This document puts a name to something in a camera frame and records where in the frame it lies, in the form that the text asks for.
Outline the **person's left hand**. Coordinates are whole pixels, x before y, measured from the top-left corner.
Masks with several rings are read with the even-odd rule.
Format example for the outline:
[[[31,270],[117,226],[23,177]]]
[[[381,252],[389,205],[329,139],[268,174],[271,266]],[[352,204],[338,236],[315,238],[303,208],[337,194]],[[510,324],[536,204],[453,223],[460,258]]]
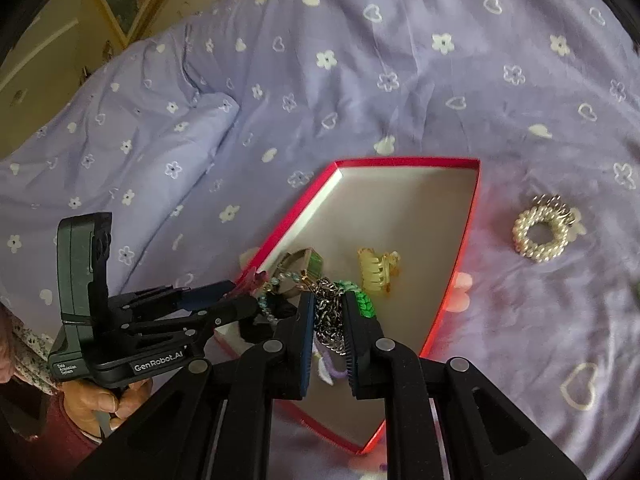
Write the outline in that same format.
[[[101,437],[99,414],[105,414],[111,430],[115,430],[149,399],[152,388],[151,378],[134,382],[122,394],[112,393],[88,380],[60,385],[68,418],[85,434],[96,438]]]

